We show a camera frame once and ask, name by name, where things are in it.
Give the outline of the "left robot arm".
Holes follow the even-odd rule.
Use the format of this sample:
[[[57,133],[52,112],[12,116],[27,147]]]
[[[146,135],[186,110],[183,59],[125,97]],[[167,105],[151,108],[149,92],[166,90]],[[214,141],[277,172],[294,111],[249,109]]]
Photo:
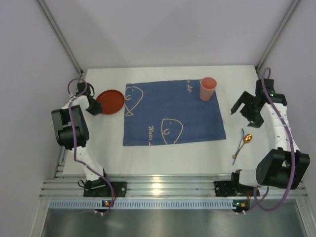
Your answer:
[[[93,156],[88,146],[89,128],[85,113],[92,116],[101,114],[102,104],[94,98],[94,88],[87,82],[77,84],[77,92],[71,95],[69,102],[60,109],[51,112],[57,143],[73,154],[85,172],[86,181],[95,186],[109,183],[104,168]]]

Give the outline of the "blue handled utensil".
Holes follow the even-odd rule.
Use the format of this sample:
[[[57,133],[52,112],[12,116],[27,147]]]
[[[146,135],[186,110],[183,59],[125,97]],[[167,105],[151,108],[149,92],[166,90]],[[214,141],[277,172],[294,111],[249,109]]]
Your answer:
[[[239,142],[239,144],[238,144],[237,151],[241,148],[241,144],[242,144],[242,142],[243,142],[244,136],[245,136],[245,133],[244,133],[244,129],[242,128],[242,129],[241,129],[241,139],[240,139],[240,142]],[[237,155],[236,155],[237,151],[233,154],[233,163],[232,163],[232,165],[235,164],[236,157],[237,157]]]

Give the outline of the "red plate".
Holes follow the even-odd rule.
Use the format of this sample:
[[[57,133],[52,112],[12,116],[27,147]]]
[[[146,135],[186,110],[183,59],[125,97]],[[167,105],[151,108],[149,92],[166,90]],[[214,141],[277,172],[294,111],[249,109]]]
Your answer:
[[[110,89],[99,94],[96,101],[102,104],[102,114],[112,115],[123,108],[125,98],[120,91]]]

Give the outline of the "blue cloth placemat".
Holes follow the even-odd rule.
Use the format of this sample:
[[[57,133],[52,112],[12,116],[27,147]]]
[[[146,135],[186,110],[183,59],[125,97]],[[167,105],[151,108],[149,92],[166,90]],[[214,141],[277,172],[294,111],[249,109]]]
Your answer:
[[[217,95],[200,99],[200,81],[128,83],[124,146],[158,146],[225,140]]]

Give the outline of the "pink plastic cup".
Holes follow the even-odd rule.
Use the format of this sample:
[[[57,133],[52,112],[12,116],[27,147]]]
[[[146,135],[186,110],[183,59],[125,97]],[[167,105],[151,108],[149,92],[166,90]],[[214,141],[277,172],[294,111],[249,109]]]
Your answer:
[[[212,77],[205,77],[200,81],[200,99],[209,101],[215,92],[217,81]]]

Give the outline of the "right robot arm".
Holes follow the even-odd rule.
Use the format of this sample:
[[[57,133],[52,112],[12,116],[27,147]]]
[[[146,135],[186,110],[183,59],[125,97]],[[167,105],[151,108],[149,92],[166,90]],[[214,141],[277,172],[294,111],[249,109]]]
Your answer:
[[[309,164],[310,157],[300,151],[292,138],[287,119],[287,100],[284,94],[274,90],[274,80],[257,80],[255,95],[244,92],[234,106],[234,114],[240,105],[240,113],[248,121],[249,127],[266,129],[269,148],[256,168],[236,170],[231,182],[235,186],[272,186],[296,189]]]

